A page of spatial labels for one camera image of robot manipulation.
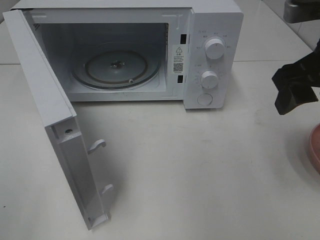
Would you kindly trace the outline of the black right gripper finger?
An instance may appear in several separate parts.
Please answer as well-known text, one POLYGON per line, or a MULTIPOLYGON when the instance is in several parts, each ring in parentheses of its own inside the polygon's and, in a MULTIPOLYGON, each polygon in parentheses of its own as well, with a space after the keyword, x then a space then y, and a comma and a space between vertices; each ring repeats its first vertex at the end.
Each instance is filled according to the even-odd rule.
POLYGON ((286 115, 303 104, 318 102, 315 92, 310 86, 294 84, 278 91, 275 107, 280 115, 286 115))
POLYGON ((309 87, 320 86, 320 42, 313 52, 300 60, 283 65, 271 78, 278 90, 289 84, 298 83, 309 87))

